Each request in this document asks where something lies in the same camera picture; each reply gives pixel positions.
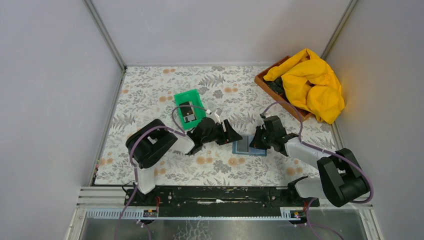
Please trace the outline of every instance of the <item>floor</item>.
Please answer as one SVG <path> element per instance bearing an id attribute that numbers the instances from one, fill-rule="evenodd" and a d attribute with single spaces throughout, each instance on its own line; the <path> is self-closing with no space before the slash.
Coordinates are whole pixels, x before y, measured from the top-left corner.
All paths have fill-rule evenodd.
<path id="1" fill-rule="evenodd" d="M 274 100 L 254 83 L 261 66 L 129 67 L 117 101 L 105 147 L 98 161 L 95 185 L 122 185 L 134 180 L 125 142 L 129 136 L 158 118 L 176 128 L 171 110 L 174 95 L 197 89 L 205 108 L 223 110 L 240 134 L 254 134 L 263 124 L 259 116 Z M 299 122 L 280 105 L 268 113 L 278 115 L 288 133 Z M 310 117 L 304 123 L 305 141 L 335 149 L 331 126 Z M 232 144 L 211 142 L 193 156 L 169 151 L 155 166 L 157 185 L 286 186 L 318 171 L 304 162 L 268 150 L 265 157 L 232 154 Z"/>

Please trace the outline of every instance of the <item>glass panel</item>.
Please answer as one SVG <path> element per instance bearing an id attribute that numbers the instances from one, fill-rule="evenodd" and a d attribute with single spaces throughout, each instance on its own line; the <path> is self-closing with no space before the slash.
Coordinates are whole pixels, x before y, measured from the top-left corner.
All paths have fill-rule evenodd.
<path id="1" fill-rule="evenodd" d="M 345 240 L 366 240 L 357 210 L 311 210 L 311 222 L 330 227 Z M 82 240 L 113 240 L 117 219 L 86 218 Z M 309 227 L 294 227 L 282 220 L 155 220 L 148 225 L 154 240 L 292 240 L 317 239 Z M 340 238 L 329 230 L 314 228 L 325 240 Z M 122 220 L 119 240 L 148 240 L 146 227 L 135 220 Z"/>

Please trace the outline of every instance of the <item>terracotta tray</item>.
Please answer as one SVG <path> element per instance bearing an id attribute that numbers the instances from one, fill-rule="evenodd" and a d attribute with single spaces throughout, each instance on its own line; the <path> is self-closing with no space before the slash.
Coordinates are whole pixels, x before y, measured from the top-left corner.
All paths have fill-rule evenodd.
<path id="1" fill-rule="evenodd" d="M 276 66 L 280 66 L 282 63 L 284 63 L 287 59 L 289 59 L 290 56 L 286 56 L 283 59 L 281 59 L 280 61 L 274 63 L 274 65 L 268 67 L 265 71 L 259 73 L 258 75 L 256 75 L 256 77 L 254 78 L 254 82 L 259 85 L 260 88 L 262 88 L 268 95 L 270 95 L 274 100 L 276 101 L 282 101 L 282 102 L 286 102 L 287 101 L 284 99 L 286 98 L 285 94 L 280 94 L 278 95 L 276 92 L 274 92 L 273 90 L 271 90 L 271 88 L 264 82 L 264 76 L 267 75 L 268 71 L 272 68 L 272 67 L 276 67 Z M 300 121 L 298 114 L 295 112 L 295 110 L 291 107 L 288 106 L 286 104 L 281 103 L 280 104 L 283 108 L 285 108 L 291 115 L 293 115 L 297 120 Z M 297 108 L 297 110 L 299 111 L 300 115 L 302 116 L 302 121 L 305 121 L 306 119 L 308 119 L 310 116 L 312 116 L 313 114 L 311 112 L 308 112 L 306 110 Z"/>

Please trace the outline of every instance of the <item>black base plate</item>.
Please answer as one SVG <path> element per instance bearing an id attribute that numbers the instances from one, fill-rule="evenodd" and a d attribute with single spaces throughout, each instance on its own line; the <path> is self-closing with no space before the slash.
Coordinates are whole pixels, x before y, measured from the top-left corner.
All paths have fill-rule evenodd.
<path id="1" fill-rule="evenodd" d="M 129 205 L 154 207 L 156 197 L 161 217 L 280 217 L 280 207 L 303 207 L 310 200 L 281 187 L 156 186 L 148 194 L 138 191 Z M 319 206 L 318 200 L 312 203 Z"/>

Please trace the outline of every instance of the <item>yellow jacket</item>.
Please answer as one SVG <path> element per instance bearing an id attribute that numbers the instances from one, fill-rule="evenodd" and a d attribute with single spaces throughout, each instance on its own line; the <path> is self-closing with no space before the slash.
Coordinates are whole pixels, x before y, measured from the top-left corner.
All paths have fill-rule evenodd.
<path id="1" fill-rule="evenodd" d="M 342 86 L 334 71 L 308 48 L 271 68 L 263 79 L 274 81 L 280 76 L 290 103 L 315 114 L 319 122 L 332 124 L 345 108 Z"/>

